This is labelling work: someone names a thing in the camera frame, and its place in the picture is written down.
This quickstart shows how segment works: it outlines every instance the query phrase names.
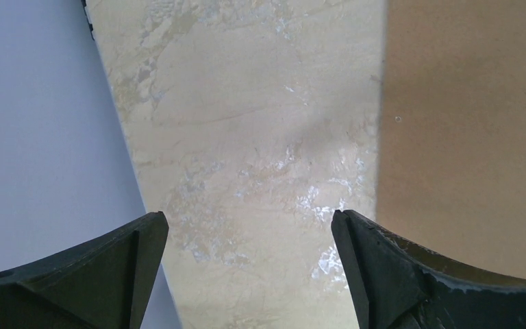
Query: marble surface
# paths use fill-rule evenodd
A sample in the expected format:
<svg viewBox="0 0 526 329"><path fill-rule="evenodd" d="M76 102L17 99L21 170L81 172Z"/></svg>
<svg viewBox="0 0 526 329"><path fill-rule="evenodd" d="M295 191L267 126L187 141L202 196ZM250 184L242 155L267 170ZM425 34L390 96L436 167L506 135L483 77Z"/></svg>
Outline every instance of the marble surface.
<svg viewBox="0 0 526 329"><path fill-rule="evenodd" d="M88 1L184 328L357 328L329 224L374 217L384 2Z"/></svg>

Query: floor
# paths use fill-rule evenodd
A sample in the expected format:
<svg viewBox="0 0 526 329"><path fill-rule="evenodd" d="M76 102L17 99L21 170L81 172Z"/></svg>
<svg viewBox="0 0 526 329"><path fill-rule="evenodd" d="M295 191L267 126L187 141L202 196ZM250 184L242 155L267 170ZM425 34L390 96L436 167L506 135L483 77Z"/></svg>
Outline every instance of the floor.
<svg viewBox="0 0 526 329"><path fill-rule="evenodd" d="M355 328L329 224L375 215L384 1L88 10L184 328Z"/></svg>

